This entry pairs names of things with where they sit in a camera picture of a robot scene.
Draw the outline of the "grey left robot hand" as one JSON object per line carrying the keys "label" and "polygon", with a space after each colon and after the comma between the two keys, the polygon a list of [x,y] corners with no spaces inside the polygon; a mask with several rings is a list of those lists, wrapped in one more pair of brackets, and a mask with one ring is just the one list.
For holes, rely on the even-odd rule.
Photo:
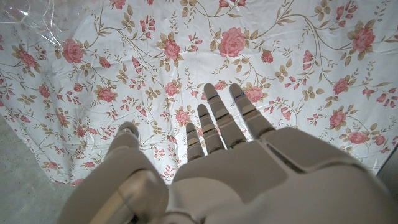
{"label": "grey left robot hand", "polygon": [[275,129],[239,85],[230,94],[248,141],[214,86],[188,123],[187,163],[166,184],[123,123],[59,223],[396,223],[397,203],[357,160],[295,128]]}

